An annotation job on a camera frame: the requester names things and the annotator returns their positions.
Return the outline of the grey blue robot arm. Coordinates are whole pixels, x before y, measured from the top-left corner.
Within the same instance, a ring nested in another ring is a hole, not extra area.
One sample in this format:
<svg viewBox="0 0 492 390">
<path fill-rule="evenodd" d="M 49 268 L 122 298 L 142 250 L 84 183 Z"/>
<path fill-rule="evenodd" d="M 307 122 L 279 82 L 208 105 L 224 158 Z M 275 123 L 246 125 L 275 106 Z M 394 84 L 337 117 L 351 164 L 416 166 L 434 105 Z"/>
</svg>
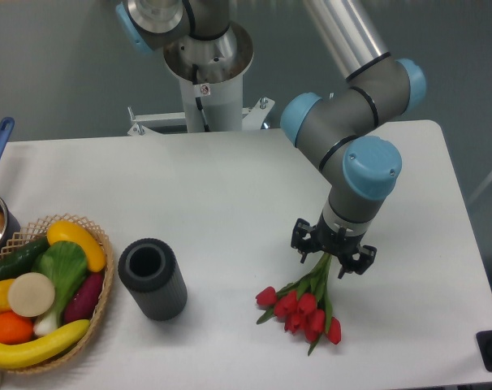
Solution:
<svg viewBox="0 0 492 390">
<path fill-rule="evenodd" d="M 317 223 L 296 221 L 291 246 L 302 255 L 331 254 L 342 274 L 360 275 L 377 253 L 362 238 L 402 168 L 399 151 L 373 131 L 424 98 L 425 76 L 413 61 L 391 56 L 359 2 L 305 7 L 348 88 L 327 99 L 303 93 L 282 113 L 287 138 L 331 186 Z M 231 20 L 229 2 L 122 1 L 115 11 L 137 50 L 162 51 L 179 81 L 189 132 L 245 128 L 242 78 L 252 40 Z"/>
</svg>

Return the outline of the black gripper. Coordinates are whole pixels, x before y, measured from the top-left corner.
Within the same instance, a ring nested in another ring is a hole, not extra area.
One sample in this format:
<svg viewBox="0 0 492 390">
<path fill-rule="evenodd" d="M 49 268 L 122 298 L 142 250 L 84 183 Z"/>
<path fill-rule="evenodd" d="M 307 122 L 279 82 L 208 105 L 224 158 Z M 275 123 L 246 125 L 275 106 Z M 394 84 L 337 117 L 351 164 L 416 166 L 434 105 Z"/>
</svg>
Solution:
<svg viewBox="0 0 492 390">
<path fill-rule="evenodd" d="M 300 263 L 304 264 L 309 254 L 319 250 L 332 254 L 339 259 L 341 268 L 338 278 L 345 274 L 363 275 L 374 263 L 377 248 L 371 245 L 359 246 L 362 235 L 348 236 L 347 230 L 340 228 L 335 232 L 324 219 L 317 225 L 310 225 L 298 218 L 291 233 L 291 247 L 300 254 Z"/>
</svg>

